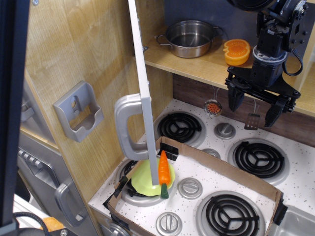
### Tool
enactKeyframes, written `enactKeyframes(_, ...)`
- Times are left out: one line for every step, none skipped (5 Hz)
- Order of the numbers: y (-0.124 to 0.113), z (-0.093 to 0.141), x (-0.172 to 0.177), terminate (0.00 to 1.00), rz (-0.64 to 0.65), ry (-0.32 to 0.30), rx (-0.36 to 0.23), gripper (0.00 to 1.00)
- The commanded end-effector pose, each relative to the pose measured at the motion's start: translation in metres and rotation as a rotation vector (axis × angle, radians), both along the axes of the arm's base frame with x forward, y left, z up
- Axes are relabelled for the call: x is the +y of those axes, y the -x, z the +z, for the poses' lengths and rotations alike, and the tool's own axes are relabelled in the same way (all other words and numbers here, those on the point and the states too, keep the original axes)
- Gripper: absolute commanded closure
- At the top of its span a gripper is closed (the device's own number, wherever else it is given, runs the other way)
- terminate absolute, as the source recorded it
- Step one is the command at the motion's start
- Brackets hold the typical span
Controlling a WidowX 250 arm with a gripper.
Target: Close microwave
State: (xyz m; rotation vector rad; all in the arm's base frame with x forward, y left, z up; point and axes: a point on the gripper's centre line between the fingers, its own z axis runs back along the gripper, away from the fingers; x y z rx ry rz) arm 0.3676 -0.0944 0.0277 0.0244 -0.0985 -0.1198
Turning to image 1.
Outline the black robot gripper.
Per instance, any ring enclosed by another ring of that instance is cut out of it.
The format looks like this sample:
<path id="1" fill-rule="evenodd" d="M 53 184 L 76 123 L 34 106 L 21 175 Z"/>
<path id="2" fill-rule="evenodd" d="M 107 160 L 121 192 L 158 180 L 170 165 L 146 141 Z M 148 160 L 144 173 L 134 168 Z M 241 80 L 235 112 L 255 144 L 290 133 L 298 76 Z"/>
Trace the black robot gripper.
<path id="1" fill-rule="evenodd" d="M 252 68 L 228 67 L 225 84 L 228 87 L 228 105 L 235 112 L 243 103 L 245 94 L 271 104 L 265 116 L 265 127 L 272 127 L 282 113 L 293 112 L 301 94 L 284 79 L 283 73 L 295 76 L 301 73 L 286 71 L 288 52 L 275 57 L 254 47 Z"/>

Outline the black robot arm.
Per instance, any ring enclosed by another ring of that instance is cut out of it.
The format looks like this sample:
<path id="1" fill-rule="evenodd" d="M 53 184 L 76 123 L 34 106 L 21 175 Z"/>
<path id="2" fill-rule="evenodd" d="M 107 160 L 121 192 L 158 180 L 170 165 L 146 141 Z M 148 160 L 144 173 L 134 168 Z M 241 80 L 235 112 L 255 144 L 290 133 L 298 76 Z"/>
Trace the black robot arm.
<path id="1" fill-rule="evenodd" d="M 305 0 L 231 0 L 229 3 L 246 12 L 257 12 L 258 43 L 253 48 L 251 68 L 228 67 L 225 83 L 228 104 L 236 111 L 245 94 L 271 105 L 265 127 L 271 127 L 282 113 L 293 112 L 301 94 L 290 86 L 283 74 L 294 77 L 303 71 L 303 59 L 297 47 L 308 37 Z"/>

